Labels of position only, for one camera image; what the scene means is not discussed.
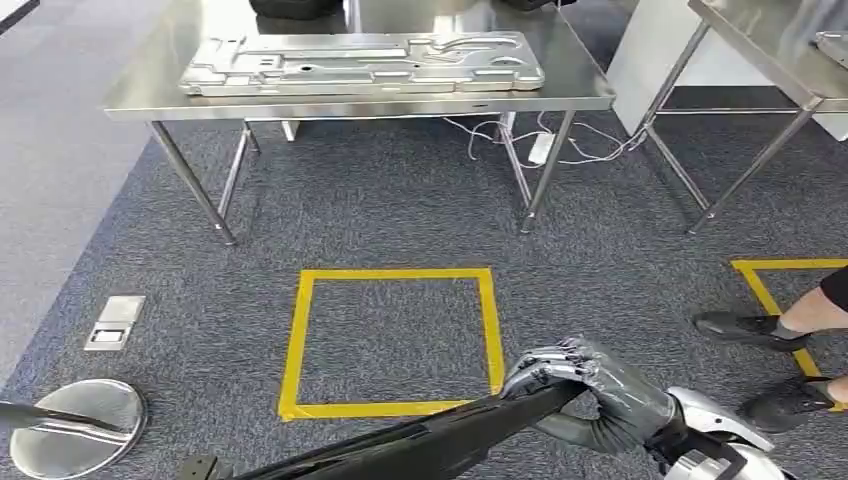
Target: robotic arm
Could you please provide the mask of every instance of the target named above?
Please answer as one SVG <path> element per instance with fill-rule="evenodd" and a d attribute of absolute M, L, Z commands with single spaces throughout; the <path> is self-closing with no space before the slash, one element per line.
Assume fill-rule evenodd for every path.
<path fill-rule="evenodd" d="M 598 418 L 563 412 L 582 392 Z M 192 457 L 180 480 L 451 480 L 528 426 L 603 453 L 647 449 L 666 480 L 785 480 L 756 429 L 707 397 L 662 391 L 602 347 L 571 338 L 527 352 L 499 396 L 328 445 L 232 477 L 217 457 Z"/>
<path fill-rule="evenodd" d="M 784 480 L 768 457 L 774 445 L 756 428 L 698 392 L 663 392 L 633 367 L 583 338 L 526 352 L 501 398 L 532 395 L 562 380 L 583 383 L 598 400 L 594 420 L 552 414 L 536 428 L 602 453 L 644 446 L 666 480 Z"/>

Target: stainless steel table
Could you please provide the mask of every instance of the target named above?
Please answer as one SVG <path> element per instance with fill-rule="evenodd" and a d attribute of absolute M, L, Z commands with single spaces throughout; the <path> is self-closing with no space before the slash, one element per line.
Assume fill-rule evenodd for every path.
<path fill-rule="evenodd" d="M 689 233 L 696 233 L 716 216 L 736 191 L 763 168 L 813 114 L 848 112 L 848 69 L 828 58 L 812 44 L 816 32 L 848 30 L 848 4 L 841 0 L 689 0 L 689 7 L 701 17 L 701 24 L 642 119 L 640 131 L 643 129 L 654 140 L 663 158 L 703 209 L 700 219 L 689 228 Z M 678 77 L 711 28 L 780 88 L 798 108 L 788 111 L 663 109 Z M 793 117 L 754 157 L 751 166 L 718 200 L 711 203 L 657 134 L 653 122 L 657 115 L 725 113 L 791 113 Z"/>
<path fill-rule="evenodd" d="M 200 42 L 213 35 L 299 33 L 449 33 L 517 30 L 524 33 L 545 71 L 545 85 L 530 92 L 324 95 L 293 97 L 189 97 L 177 83 Z M 162 15 L 106 99 L 116 120 L 150 122 L 167 158 L 189 186 L 228 245 L 236 243 L 226 222 L 227 209 L 245 153 L 258 151 L 250 123 L 282 121 L 293 137 L 297 121 L 313 119 L 402 118 L 483 113 L 501 114 L 501 134 L 515 112 L 564 111 L 540 180 L 531 192 L 511 145 L 507 152 L 526 206 L 521 230 L 527 232 L 539 208 L 560 147 L 575 111 L 607 110 L 615 95 L 601 69 L 553 5 L 524 13 L 499 0 L 347 0 L 343 11 L 310 22 L 257 17 L 248 0 L 175 0 Z M 218 207 L 183 158 L 165 125 L 167 120 L 237 118 L 244 120 L 236 158 Z"/>

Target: table top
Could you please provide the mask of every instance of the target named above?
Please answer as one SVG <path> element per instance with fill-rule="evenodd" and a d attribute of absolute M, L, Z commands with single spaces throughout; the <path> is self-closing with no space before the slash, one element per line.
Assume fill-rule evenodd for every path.
<path fill-rule="evenodd" d="M 187 96 L 177 84 L 209 36 L 303 33 L 524 33 L 545 72 L 533 91 Z M 381 118 L 506 111 L 606 110 L 615 98 L 603 72 L 553 5 L 520 12 L 500 0 L 345 0 L 311 21 L 258 17 L 248 0 L 174 0 L 106 97 L 119 120 Z"/>
<path fill-rule="evenodd" d="M 848 69 L 813 44 L 848 30 L 842 0 L 689 0 L 689 7 L 799 106 L 848 112 Z"/>

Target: black pants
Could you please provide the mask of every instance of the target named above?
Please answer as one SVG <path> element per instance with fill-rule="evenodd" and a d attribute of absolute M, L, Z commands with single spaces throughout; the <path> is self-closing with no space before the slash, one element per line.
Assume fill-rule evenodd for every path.
<path fill-rule="evenodd" d="M 835 305 L 848 312 L 848 267 L 837 270 L 821 282 L 822 292 Z"/>

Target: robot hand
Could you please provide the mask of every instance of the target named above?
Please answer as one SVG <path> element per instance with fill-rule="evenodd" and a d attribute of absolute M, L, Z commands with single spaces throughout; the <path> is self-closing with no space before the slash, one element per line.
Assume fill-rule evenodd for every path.
<path fill-rule="evenodd" d="M 568 338 L 556 346 L 526 352 L 507 375 L 501 396 L 532 393 L 561 379 L 584 383 L 599 405 L 595 420 L 556 413 L 536 425 L 569 443 L 602 453 L 632 450 L 644 445 L 675 415 L 675 402 L 669 394 L 583 338 Z"/>
<path fill-rule="evenodd" d="M 753 426 L 698 392 L 663 392 L 583 338 L 526 352 L 508 373 L 501 396 L 532 395 L 562 380 L 585 384 L 599 407 L 595 420 L 555 413 L 536 424 L 560 440 L 602 453 L 644 446 L 666 480 L 793 478 L 769 459 L 774 446 Z"/>

